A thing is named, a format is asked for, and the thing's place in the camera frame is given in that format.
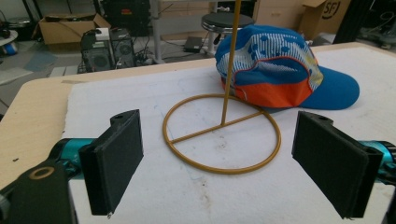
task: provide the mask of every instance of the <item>white wall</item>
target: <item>white wall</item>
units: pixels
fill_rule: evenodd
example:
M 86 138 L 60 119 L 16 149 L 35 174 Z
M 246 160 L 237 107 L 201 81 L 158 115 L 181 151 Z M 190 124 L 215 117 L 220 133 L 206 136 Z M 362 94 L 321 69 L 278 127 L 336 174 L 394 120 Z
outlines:
M 40 6 L 43 16 L 51 13 L 70 13 L 66 0 L 36 0 Z M 38 15 L 35 12 L 35 7 L 32 1 L 26 1 L 30 5 L 32 14 L 38 20 Z M 69 0 L 70 7 L 73 13 L 94 13 L 95 8 L 92 0 Z M 0 10 L 3 11 L 7 19 L 15 17 L 28 17 L 26 9 L 22 0 L 0 0 Z

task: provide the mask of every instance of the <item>cap brim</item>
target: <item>cap brim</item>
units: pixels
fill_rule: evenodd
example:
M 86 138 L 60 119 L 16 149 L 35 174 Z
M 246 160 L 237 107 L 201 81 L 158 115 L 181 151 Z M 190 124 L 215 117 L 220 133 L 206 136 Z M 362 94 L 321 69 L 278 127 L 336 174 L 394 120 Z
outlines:
M 322 83 L 300 107 L 339 110 L 355 104 L 360 88 L 353 77 L 322 66 L 319 70 L 323 74 Z

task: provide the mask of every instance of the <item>chair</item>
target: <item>chair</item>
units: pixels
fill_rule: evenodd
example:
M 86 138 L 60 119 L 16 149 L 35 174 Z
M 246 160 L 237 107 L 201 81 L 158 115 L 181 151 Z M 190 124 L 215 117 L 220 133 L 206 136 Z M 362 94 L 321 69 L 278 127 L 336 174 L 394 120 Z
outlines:
M 219 43 L 221 35 L 230 35 L 233 32 L 233 13 L 230 12 L 219 12 L 210 13 L 202 17 L 201 25 L 204 29 L 211 33 L 218 34 L 216 39 L 209 37 L 209 43 L 206 52 L 209 54 L 214 54 L 214 45 Z M 246 15 L 239 15 L 239 25 L 238 29 L 241 29 L 250 24 L 254 24 L 254 20 Z

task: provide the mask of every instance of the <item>yellow wire stand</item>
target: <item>yellow wire stand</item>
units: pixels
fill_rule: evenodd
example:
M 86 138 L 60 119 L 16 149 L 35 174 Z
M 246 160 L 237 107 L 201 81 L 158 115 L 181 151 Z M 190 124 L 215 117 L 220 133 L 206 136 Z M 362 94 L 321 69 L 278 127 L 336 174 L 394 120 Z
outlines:
M 276 124 L 276 122 L 274 121 L 274 119 L 267 113 L 265 112 L 263 109 L 261 109 L 258 106 L 255 105 L 251 105 L 239 98 L 230 96 L 230 85 L 231 85 L 231 77 L 233 75 L 233 56 L 235 53 L 235 45 L 236 45 L 236 32 L 239 26 L 239 12 L 241 9 L 241 0 L 236 0 L 235 1 L 235 11 L 234 11 L 234 17 L 233 17 L 233 35 L 232 35 L 232 40 L 231 40 L 231 49 L 230 49 L 230 59 L 229 59 L 229 63 L 228 63 L 228 70 L 227 70 L 227 81 L 226 81 L 226 85 L 225 85 L 225 94 L 203 94 L 203 95 L 197 95 L 197 96 L 193 96 L 190 97 L 188 99 L 185 99 L 181 102 L 179 102 L 178 104 L 174 105 L 169 112 L 166 114 L 165 118 L 163 119 L 163 137 L 165 139 L 166 144 L 172 149 L 172 151 L 180 158 L 182 159 L 184 162 L 188 163 L 189 165 L 192 165 L 198 169 L 204 170 L 204 171 L 208 171 L 211 173 L 215 173 L 215 174 L 222 174 L 222 175 L 239 175 L 239 174 L 244 174 L 244 173 L 248 173 L 251 171 L 255 171 L 257 169 L 262 168 L 264 165 L 268 164 L 277 154 L 277 152 L 280 149 L 280 143 L 281 143 L 281 134 L 280 134 L 280 130 Z M 223 109 L 222 109 L 222 116 L 221 116 L 221 123 L 218 126 L 214 126 L 212 128 L 208 128 L 205 130 L 202 130 L 198 133 L 191 133 L 188 134 L 186 136 L 182 136 L 179 137 L 177 139 L 173 139 L 170 140 L 168 137 L 168 133 L 167 133 L 167 123 L 169 118 L 171 117 L 171 115 L 182 105 L 194 101 L 194 100 L 198 100 L 198 99 L 203 99 L 203 98 L 224 98 L 224 103 L 223 103 Z M 235 119 L 232 121 L 228 121 L 226 122 L 226 115 L 227 115 L 227 106 L 228 106 L 228 100 L 232 99 L 241 103 L 244 103 L 246 105 L 252 106 L 254 108 L 256 108 L 258 110 L 258 112 L 242 117 L 241 119 Z M 191 159 L 189 159 L 188 157 L 184 156 L 182 153 L 180 153 L 177 148 L 175 147 L 175 143 L 187 140 L 187 139 L 191 139 L 193 137 L 202 135 L 204 133 L 210 133 L 213 132 L 215 130 L 224 128 L 226 126 L 244 121 L 246 119 L 252 119 L 255 118 L 259 115 L 264 115 L 265 117 L 267 117 L 267 119 L 271 122 L 271 124 L 273 125 L 275 132 L 276 132 L 276 146 L 274 148 L 274 150 L 272 151 L 272 153 L 270 154 L 269 157 L 267 157 L 265 160 L 248 166 L 248 167 L 243 167 L 243 168 L 238 168 L 238 169 L 222 169 L 222 168 L 218 168 L 218 167 L 212 167 L 212 166 L 207 166 L 204 164 L 201 164 L 199 162 L 193 161 Z

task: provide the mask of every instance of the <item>baseball cap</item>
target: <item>baseball cap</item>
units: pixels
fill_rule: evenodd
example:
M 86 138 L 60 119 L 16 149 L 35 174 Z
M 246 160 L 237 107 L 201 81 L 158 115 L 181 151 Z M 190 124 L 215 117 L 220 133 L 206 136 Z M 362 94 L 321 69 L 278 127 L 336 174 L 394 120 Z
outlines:
M 223 88 L 230 46 L 227 36 L 215 54 Z M 238 31 L 232 76 L 230 94 L 263 107 L 345 109 L 360 94 L 353 77 L 319 66 L 299 34 L 274 26 L 249 25 Z

